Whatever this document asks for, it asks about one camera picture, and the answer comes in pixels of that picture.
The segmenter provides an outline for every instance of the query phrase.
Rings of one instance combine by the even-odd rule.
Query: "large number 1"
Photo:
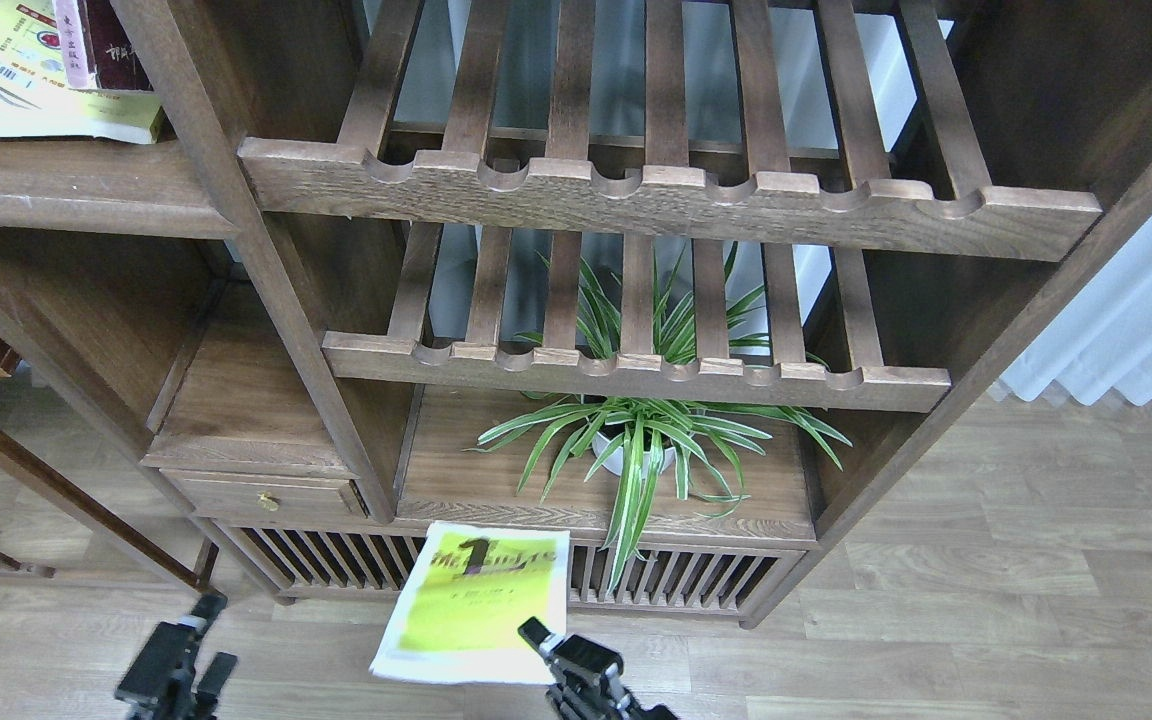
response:
[[[488,559],[488,538],[473,538],[461,543],[461,550],[470,548],[470,559],[465,561],[465,575],[477,575],[483,571],[483,564]]]

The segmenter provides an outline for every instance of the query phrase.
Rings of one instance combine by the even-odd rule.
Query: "book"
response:
[[[0,88],[0,137],[91,136],[150,145],[157,141],[161,124],[161,113],[154,122],[143,126],[119,122],[118,115],[111,113],[76,115],[36,108]]]
[[[74,90],[150,92],[150,78],[109,0],[54,0],[65,82]]]
[[[78,135],[157,141],[154,94],[84,92],[65,85],[60,35],[47,0],[0,0],[0,137]]]
[[[553,683],[518,635],[567,632],[567,532],[430,524],[371,673],[420,683]]]

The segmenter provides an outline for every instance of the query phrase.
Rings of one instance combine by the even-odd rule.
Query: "barcode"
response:
[[[30,79],[29,77],[20,76],[20,73],[13,70],[12,68],[8,67],[8,65],[3,63],[0,63],[0,77],[17,83],[17,85],[20,85],[21,88],[25,88],[26,90],[29,89],[29,86],[33,85],[32,79]]]

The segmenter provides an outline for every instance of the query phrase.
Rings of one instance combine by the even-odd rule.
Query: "book spine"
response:
[[[128,40],[109,0],[77,0],[83,6],[83,33],[91,51],[91,73],[101,90],[150,91],[150,78]]]
[[[91,35],[86,30],[86,3],[83,0],[55,0],[56,32],[65,60],[65,83],[74,90],[94,90]]]

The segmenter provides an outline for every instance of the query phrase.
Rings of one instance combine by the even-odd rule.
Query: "stack of books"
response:
[[[147,145],[162,126],[149,88],[109,0],[0,0],[0,137]]]

